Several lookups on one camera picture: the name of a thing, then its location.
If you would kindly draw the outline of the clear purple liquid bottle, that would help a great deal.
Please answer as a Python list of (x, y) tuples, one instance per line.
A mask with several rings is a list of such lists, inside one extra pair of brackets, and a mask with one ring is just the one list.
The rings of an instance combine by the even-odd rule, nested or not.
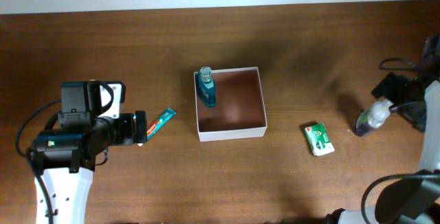
[(372, 104), (367, 110), (363, 111), (357, 119), (354, 133), (358, 137), (364, 137), (379, 129), (391, 114), (390, 107), (393, 103), (385, 99)]

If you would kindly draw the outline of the teal mouthwash bottle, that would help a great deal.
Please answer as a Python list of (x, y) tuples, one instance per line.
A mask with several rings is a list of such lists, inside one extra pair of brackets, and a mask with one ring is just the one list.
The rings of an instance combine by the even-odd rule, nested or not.
[(212, 76), (212, 69), (208, 66), (203, 66), (197, 72), (197, 83), (198, 90), (197, 93), (201, 98), (202, 102), (209, 108), (216, 106), (215, 98), (215, 81)]

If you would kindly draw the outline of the green white soap box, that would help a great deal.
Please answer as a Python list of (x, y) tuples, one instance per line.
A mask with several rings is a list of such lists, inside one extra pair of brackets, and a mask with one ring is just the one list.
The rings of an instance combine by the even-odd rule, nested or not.
[(323, 123), (308, 126), (304, 129), (304, 132), (314, 157), (320, 157), (335, 151)]

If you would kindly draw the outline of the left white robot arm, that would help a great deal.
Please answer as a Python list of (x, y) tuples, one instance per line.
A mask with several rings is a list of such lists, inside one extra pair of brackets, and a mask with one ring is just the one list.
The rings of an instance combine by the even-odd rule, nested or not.
[(143, 111), (119, 117), (59, 113), (49, 120), (26, 151), (34, 173), (37, 223), (84, 223), (96, 157), (112, 146), (144, 144)]

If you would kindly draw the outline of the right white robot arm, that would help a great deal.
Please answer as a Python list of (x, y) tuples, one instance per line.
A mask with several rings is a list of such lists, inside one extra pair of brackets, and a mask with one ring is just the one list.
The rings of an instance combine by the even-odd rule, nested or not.
[(372, 90), (377, 102), (357, 120), (356, 129), (368, 134), (390, 113), (398, 113), (424, 133), (423, 149), (415, 173), (375, 180), (362, 195), (359, 210), (339, 209), (323, 223), (438, 223), (439, 222), (439, 35), (430, 35), (420, 61), (398, 58), (402, 70), (416, 76), (396, 75), (396, 67)]

